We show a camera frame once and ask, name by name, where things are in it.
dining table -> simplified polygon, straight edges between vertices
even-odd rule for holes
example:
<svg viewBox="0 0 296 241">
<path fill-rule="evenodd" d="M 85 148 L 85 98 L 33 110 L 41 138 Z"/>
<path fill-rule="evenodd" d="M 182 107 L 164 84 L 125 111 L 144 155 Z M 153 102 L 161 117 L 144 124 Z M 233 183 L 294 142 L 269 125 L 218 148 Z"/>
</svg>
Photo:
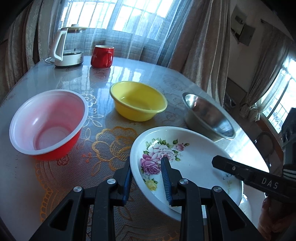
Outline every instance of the dining table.
<svg viewBox="0 0 296 241">
<path fill-rule="evenodd" d="M 28 241 L 53 209 L 75 186 L 94 187 L 124 166 L 134 140 L 157 126 L 187 128 L 182 94 L 199 95 L 215 105 L 230 120 L 236 137 L 216 145 L 237 162 L 268 172 L 260 153 L 235 120 L 195 83 L 181 73 L 146 62 L 114 58 L 107 69 L 96 69 L 85 56 L 80 66 L 56 68 L 38 62 L 10 90 L 0 104 L 0 217 L 17 241 Z M 165 111 L 151 120 L 135 122 L 114 109 L 109 89 L 119 81 L 136 81 L 154 87 L 167 98 Z M 38 161 L 18 152 L 9 139 L 10 122 L 18 108 L 31 97 L 48 90 L 65 89 L 81 94 L 89 107 L 77 144 L 68 155 L 53 161 Z M 244 186 L 249 218 L 258 223 L 264 194 Z M 86 237 L 91 237 L 91 215 Z M 133 181 L 124 207 L 114 207 L 116 240 L 178 240 L 180 222 L 156 209 Z"/>
</svg>

chair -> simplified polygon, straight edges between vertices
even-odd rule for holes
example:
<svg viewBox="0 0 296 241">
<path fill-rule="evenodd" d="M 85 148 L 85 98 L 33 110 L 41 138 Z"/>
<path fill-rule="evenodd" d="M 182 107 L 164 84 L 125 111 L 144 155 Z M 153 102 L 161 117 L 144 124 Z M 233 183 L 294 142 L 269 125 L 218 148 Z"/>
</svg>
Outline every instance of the chair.
<svg viewBox="0 0 296 241">
<path fill-rule="evenodd" d="M 271 163 L 269 157 L 274 152 L 274 137 L 269 132 L 263 131 L 256 137 L 253 143 L 260 152 L 268 169 L 270 169 Z"/>
</svg>

plate rim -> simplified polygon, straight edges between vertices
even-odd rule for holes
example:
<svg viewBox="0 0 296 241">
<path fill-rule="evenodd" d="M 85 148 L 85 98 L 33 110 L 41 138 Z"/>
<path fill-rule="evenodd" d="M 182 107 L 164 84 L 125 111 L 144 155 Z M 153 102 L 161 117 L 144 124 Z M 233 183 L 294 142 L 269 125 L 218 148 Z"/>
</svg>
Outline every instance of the plate rim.
<svg viewBox="0 0 296 241">
<path fill-rule="evenodd" d="M 175 210 L 171 209 L 169 206 L 167 206 L 165 203 L 163 203 L 162 201 L 160 201 L 149 189 L 148 187 L 144 184 L 143 180 L 142 180 L 142 176 L 139 172 L 139 168 L 138 168 L 138 164 L 136 162 L 136 160 L 134 160 L 132 155 L 133 153 L 136 153 L 136 144 L 137 142 L 139 142 L 140 138 L 143 137 L 144 135 L 147 135 L 148 133 L 151 134 L 153 132 L 156 132 L 158 130 L 161 129 L 174 129 L 174 130 L 182 130 L 185 132 L 189 132 L 192 133 L 194 135 L 197 135 L 203 139 L 209 140 L 211 143 L 213 143 L 217 148 L 219 148 L 220 150 L 222 150 L 224 153 L 226 153 L 228 156 L 229 154 L 223 150 L 222 148 L 220 148 L 218 145 L 215 144 L 215 142 L 213 142 L 211 139 L 188 129 L 185 128 L 181 128 L 181 127 L 175 127 L 175 126 L 159 126 L 159 127 L 154 127 L 151 129 L 148 129 L 146 131 L 144 131 L 143 133 L 141 133 L 133 142 L 133 145 L 131 147 L 131 152 L 130 152 L 130 167 L 131 167 L 131 172 L 133 174 L 133 178 L 137 184 L 137 186 L 139 187 L 140 191 L 144 194 L 144 196 L 146 197 L 146 199 L 155 207 L 157 208 L 159 211 L 161 211 L 162 213 L 166 214 L 167 216 L 177 220 L 177 221 L 181 221 L 181 214 L 176 212 Z M 240 186 L 242 189 L 242 195 L 243 195 L 243 184 L 242 181 L 240 181 Z"/>
</svg>

screw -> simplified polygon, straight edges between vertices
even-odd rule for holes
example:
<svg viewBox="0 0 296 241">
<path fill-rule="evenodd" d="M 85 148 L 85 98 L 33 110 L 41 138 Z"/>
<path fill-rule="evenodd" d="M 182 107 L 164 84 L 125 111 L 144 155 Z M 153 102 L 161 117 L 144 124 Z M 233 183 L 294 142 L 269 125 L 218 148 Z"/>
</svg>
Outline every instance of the screw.
<svg viewBox="0 0 296 241">
<path fill-rule="evenodd" d="M 114 178 L 110 178 L 110 179 L 107 180 L 107 183 L 108 184 L 114 184 L 114 183 L 116 183 L 116 180 Z"/>
<path fill-rule="evenodd" d="M 214 186 L 213 189 L 214 189 L 215 192 L 222 192 L 222 188 L 219 187 L 219 186 Z"/>
<path fill-rule="evenodd" d="M 182 179 L 180 179 L 180 181 L 179 181 L 181 184 L 188 184 L 188 180 L 187 179 L 185 179 L 185 178 L 182 178 Z"/>
<path fill-rule="evenodd" d="M 73 188 L 74 192 L 80 192 L 81 190 L 82 190 L 81 186 L 76 186 L 76 187 Z"/>
</svg>

mug rim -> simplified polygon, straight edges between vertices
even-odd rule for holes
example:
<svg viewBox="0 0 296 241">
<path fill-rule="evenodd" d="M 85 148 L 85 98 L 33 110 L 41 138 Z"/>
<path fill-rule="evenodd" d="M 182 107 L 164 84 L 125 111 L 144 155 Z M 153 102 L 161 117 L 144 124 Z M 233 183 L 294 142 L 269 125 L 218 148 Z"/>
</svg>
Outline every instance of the mug rim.
<svg viewBox="0 0 296 241">
<path fill-rule="evenodd" d="M 95 48 L 114 49 L 113 46 L 108 46 L 108 45 L 95 45 Z"/>
</svg>

